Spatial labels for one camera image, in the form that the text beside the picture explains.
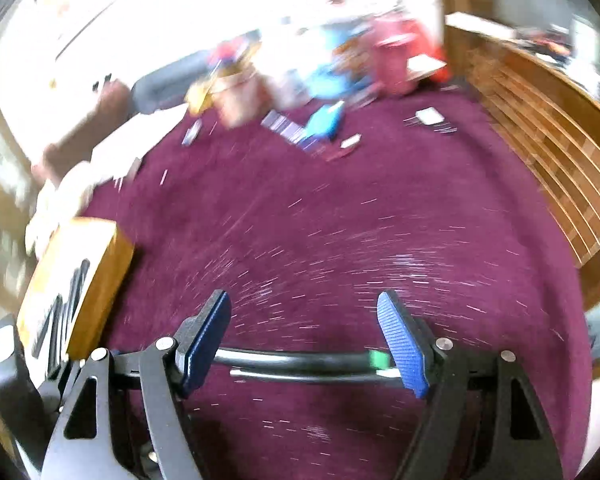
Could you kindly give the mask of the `blue battery pack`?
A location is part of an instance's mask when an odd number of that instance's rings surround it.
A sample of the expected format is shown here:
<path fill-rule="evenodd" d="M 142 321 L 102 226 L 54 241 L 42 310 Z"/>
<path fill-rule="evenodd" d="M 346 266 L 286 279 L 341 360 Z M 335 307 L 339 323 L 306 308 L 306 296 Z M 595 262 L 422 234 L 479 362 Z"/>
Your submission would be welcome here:
<path fill-rule="evenodd" d="M 334 140 L 342 121 L 343 107 L 343 101 L 323 105 L 306 123 L 306 134 L 310 138 Z"/>

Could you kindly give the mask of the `wooden cabinet counter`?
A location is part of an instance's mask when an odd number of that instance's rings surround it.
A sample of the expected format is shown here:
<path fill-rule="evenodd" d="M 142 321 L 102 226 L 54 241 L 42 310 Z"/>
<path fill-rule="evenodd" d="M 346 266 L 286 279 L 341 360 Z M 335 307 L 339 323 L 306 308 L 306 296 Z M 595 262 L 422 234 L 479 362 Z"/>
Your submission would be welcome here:
<path fill-rule="evenodd" d="M 600 302 L 600 103 L 512 35 L 462 12 L 444 19 L 452 72 L 475 89 L 495 130 L 539 181 L 592 308 Z"/>

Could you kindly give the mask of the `brown jar with tapes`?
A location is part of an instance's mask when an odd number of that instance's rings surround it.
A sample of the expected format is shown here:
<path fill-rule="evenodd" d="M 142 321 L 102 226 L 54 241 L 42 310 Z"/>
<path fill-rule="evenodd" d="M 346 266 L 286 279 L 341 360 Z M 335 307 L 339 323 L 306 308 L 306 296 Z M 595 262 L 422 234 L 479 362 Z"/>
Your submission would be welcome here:
<path fill-rule="evenodd" d="M 261 74 L 253 64 L 260 44 L 241 44 L 218 55 L 212 72 L 212 104 L 222 125 L 237 128 L 264 117 L 272 98 Z"/>

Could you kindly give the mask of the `white paper sheets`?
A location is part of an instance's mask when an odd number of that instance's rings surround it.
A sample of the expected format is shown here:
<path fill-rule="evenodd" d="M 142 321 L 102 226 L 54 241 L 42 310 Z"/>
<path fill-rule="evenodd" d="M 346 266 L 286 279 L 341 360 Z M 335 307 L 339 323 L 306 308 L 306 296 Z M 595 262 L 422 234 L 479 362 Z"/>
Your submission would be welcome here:
<path fill-rule="evenodd" d="M 144 157 L 185 116 L 180 104 L 150 115 L 138 114 L 109 134 L 80 131 L 70 136 L 75 148 L 50 144 L 32 167 L 42 183 L 34 214 L 24 231 L 26 253 L 41 258 L 60 226 L 79 217 L 99 185 L 120 184 L 135 178 Z"/>

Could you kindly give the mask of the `yellow taped white tray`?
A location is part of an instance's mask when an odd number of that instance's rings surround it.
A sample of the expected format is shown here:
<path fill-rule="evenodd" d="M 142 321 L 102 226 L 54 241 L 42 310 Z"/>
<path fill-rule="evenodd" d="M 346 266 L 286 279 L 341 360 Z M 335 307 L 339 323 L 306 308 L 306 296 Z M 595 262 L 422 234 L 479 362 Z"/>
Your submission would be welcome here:
<path fill-rule="evenodd" d="M 99 346 L 134 246 L 117 222 L 75 218 L 50 238 L 17 318 L 27 367 L 37 384 L 63 358 Z"/>

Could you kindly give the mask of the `pink plastic jar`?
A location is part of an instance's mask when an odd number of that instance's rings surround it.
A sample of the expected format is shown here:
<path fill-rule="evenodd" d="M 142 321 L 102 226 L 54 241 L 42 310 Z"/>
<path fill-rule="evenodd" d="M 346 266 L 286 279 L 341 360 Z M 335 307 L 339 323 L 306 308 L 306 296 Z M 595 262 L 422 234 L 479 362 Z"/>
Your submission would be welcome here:
<path fill-rule="evenodd" d="M 372 73 L 384 96 L 407 96 L 425 79 L 436 84 L 450 79 L 441 44 L 416 18 L 398 11 L 376 16 L 367 38 Z"/>

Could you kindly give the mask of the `green capped black marker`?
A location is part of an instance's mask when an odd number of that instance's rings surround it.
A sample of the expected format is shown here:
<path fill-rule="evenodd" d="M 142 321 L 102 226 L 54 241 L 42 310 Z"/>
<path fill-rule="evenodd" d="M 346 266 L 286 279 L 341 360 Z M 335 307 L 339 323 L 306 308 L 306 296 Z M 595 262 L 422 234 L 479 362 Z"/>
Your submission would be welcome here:
<path fill-rule="evenodd" d="M 219 348 L 214 362 L 256 372 L 351 375 L 388 370 L 394 364 L 388 352 L 285 352 Z"/>

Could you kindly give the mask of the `blue labelled plastic jar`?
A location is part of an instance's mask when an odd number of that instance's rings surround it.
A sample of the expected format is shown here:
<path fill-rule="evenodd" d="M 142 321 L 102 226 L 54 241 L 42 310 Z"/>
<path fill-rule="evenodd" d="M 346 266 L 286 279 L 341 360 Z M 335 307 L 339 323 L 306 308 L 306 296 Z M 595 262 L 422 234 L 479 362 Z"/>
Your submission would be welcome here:
<path fill-rule="evenodd" d="M 340 100 L 353 91 L 355 76 L 346 57 L 355 27 L 355 22 L 335 22 L 310 27 L 301 35 L 298 73 L 312 98 Z"/>

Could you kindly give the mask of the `maroon table cloth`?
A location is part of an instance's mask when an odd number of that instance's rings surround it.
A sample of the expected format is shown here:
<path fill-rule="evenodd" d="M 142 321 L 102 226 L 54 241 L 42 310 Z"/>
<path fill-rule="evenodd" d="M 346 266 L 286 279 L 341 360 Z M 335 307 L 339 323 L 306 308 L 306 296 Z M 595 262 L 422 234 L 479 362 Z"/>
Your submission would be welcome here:
<path fill-rule="evenodd" d="M 332 162 L 258 122 L 225 129 L 208 116 L 184 145 L 189 126 L 87 208 L 135 246 L 105 346 L 143 348 L 224 289 L 227 346 L 380 349 L 375 304 L 392 289 L 436 335 L 518 356 L 574 477 L 592 374 L 576 265 L 477 102 L 434 90 L 351 110 L 340 133 L 360 145 Z"/>

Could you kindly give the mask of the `black leather sofa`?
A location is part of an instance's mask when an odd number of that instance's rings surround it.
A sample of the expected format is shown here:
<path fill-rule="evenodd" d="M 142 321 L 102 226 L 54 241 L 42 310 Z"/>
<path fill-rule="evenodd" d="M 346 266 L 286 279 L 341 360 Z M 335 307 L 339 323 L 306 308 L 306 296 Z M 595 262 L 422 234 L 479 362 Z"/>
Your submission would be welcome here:
<path fill-rule="evenodd" d="M 198 51 L 140 78 L 131 88 L 131 112 L 150 115 L 183 103 L 189 87 L 211 73 L 209 56 Z"/>

